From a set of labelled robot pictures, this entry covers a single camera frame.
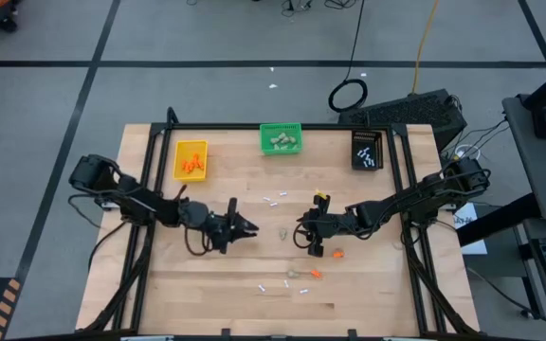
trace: black table leg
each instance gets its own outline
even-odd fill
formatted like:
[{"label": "black table leg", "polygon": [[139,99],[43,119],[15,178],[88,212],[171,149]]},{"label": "black table leg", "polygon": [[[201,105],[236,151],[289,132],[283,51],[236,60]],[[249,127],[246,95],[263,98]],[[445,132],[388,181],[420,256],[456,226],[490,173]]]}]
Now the black table leg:
[{"label": "black table leg", "polygon": [[540,209],[533,193],[526,194],[516,201],[459,228],[457,231],[459,243],[461,246],[469,245],[505,228],[520,224],[528,218],[540,218]]}]

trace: yellow tray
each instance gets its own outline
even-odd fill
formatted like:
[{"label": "yellow tray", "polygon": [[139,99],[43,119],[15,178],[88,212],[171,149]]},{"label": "yellow tray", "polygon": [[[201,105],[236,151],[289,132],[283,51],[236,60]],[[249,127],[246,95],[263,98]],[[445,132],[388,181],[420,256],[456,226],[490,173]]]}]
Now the yellow tray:
[{"label": "yellow tray", "polygon": [[[200,170],[195,167],[192,172],[187,173],[182,169],[182,162],[191,162],[193,155],[199,155],[199,161],[204,163],[204,168]],[[206,180],[206,169],[208,168],[208,141],[189,140],[176,142],[176,152],[174,153],[174,180],[183,183]]]}]

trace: black metal frame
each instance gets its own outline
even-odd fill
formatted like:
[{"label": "black metal frame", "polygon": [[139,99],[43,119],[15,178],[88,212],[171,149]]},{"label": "black metal frame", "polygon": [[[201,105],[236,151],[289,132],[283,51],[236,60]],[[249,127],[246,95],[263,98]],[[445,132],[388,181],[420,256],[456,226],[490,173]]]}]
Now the black metal frame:
[{"label": "black metal frame", "polygon": [[[163,176],[165,174],[166,169],[166,160],[167,155],[170,148],[170,140],[172,136],[173,130],[256,130],[260,128],[259,123],[179,123],[175,114],[173,113],[172,109],[169,109],[168,111],[168,121],[166,123],[152,123],[151,124],[151,130],[149,132],[149,140],[147,143],[147,150],[145,154],[145,159],[143,163],[143,170],[141,174],[140,183],[142,185],[147,185],[147,181],[151,172],[151,166],[153,163],[154,158],[154,151],[155,151],[155,141],[157,137],[163,133],[163,143],[161,145],[160,155],[159,155],[159,162],[157,165],[157,173],[155,176],[155,188],[154,190],[156,192],[159,192],[161,194],[161,187],[163,183]],[[355,128],[361,128],[363,129],[363,126],[356,126],[356,125],[340,125],[340,124],[302,124],[303,130],[334,130],[334,131],[343,131],[343,130],[352,130]],[[410,150],[410,143],[408,138],[408,130],[406,128],[405,124],[377,124],[377,125],[368,125],[365,127],[369,130],[375,130],[375,131],[381,131],[384,132],[387,136],[387,143],[388,143],[388,149],[389,149],[389,156],[391,161],[391,172],[393,174],[393,182],[395,185],[395,189],[401,190],[403,189],[402,186],[402,177],[401,172],[399,170],[399,160],[397,155],[397,150],[395,147],[395,140],[394,136],[395,134],[398,134],[401,137],[402,141],[402,149],[404,153],[404,158],[406,162],[406,168],[409,178],[409,184],[414,185],[416,184],[416,173],[414,170],[414,165],[412,161],[412,155]],[[401,224],[403,231],[410,230],[410,222],[408,219],[401,215]],[[124,262],[124,268],[123,268],[123,274],[122,274],[122,280],[125,280],[129,277],[130,270],[132,269],[132,262],[134,260],[135,254],[136,254],[136,248],[137,248],[137,235],[138,235],[139,226],[132,226],[132,231],[130,234],[130,240],[128,241],[128,248],[126,250],[126,258]],[[132,331],[138,331],[139,324],[140,324],[140,317],[142,312],[142,305],[144,301],[144,294],[146,289],[146,280],[147,275],[149,272],[149,260],[151,257],[151,248],[152,248],[152,242],[153,237],[155,234],[155,224],[150,224],[147,226],[147,233],[145,236],[145,243],[143,245],[143,248],[148,248],[148,259],[146,260],[146,266],[144,266],[142,273],[140,274],[138,278],[138,285],[136,287],[136,299],[134,304],[134,309],[132,312],[132,322],[130,329]],[[406,237],[406,243],[412,243],[413,240],[411,238],[411,235],[405,235]],[[422,248],[422,254],[424,259],[424,265],[427,270],[428,275],[432,278],[433,283],[436,283],[436,275],[435,270],[433,267],[433,260],[430,250],[430,245],[428,242],[428,235],[427,231],[423,229],[421,231],[421,239],[420,239],[420,245]],[[424,307],[423,302],[423,295],[421,290],[421,281],[416,275],[415,271],[409,267],[409,277],[410,277],[410,284],[411,284],[411,290],[412,290],[412,296],[414,300],[414,310],[418,325],[418,331],[419,335],[421,337],[438,337],[443,339],[471,339],[474,336],[473,335],[464,335],[464,334],[456,334],[456,333],[446,333],[446,323],[444,314],[442,313],[439,305],[437,302],[435,302],[434,299],[432,299],[432,307],[433,312],[435,314],[435,324],[436,324],[436,332],[430,332],[428,330],[427,326],[427,319],[426,315],[427,312]],[[124,304],[121,304],[118,307],[118,310],[115,314],[113,329],[118,330],[120,329],[121,320],[123,318],[124,313]],[[209,336],[184,336],[184,335],[175,335],[174,339],[226,339],[230,340],[230,330],[229,329],[223,329],[221,331],[221,335],[209,335]],[[262,340],[262,336],[241,336],[240,338],[248,340]],[[292,340],[347,340],[347,337],[296,337],[296,336],[287,336],[288,339]],[[380,337],[358,337],[356,330],[348,330],[348,338],[349,340],[381,340]]]}]

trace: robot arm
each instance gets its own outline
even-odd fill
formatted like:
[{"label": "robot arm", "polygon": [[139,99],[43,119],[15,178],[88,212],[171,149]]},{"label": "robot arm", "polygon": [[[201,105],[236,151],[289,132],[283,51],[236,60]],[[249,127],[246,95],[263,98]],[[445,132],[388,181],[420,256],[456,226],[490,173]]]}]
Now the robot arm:
[{"label": "robot arm", "polygon": [[209,212],[203,203],[192,202],[189,198],[181,199],[186,186],[174,199],[163,199],[161,193],[142,187],[134,177],[122,173],[115,161],[99,155],[82,156],[69,183],[86,193],[81,196],[93,197],[97,203],[106,201],[117,204],[124,222],[146,225],[157,220],[167,227],[184,225],[187,229],[201,231],[207,237],[204,242],[207,251],[219,250],[226,254],[229,242],[256,237],[259,230],[235,211],[235,198],[229,200],[225,215]]},{"label": "robot arm", "polygon": [[[482,194],[490,186],[488,176],[489,170],[483,170],[476,160],[461,159],[382,201],[346,206],[344,214],[328,213],[330,196],[316,195],[314,204],[317,207],[309,209],[298,219],[300,223],[294,231],[295,244],[307,248],[311,256],[322,257],[324,238],[353,235],[367,240],[395,213],[407,214],[416,224],[429,224],[437,217],[441,206],[462,206],[467,199]],[[304,235],[309,243],[299,245],[297,234]]]}]

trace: white object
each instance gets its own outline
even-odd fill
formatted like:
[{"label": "white object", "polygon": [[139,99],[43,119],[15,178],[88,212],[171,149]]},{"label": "white object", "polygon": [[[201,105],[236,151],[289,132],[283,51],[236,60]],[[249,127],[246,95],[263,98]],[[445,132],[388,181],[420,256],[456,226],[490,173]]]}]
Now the white object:
[{"label": "white object", "polygon": [[456,147],[454,150],[454,154],[456,154],[459,158],[463,158],[467,155],[474,154],[473,150],[477,151],[477,156],[475,156],[476,160],[480,159],[480,156],[482,156],[482,151],[480,151],[480,148],[478,146],[472,146],[472,145],[460,145]]},{"label": "white object", "polygon": [[[477,220],[478,216],[475,213],[475,207],[471,203],[466,203],[461,209],[454,214],[454,226],[459,229],[474,220]],[[463,255],[487,255],[488,250],[485,248],[485,242],[478,241],[461,248]]]}]

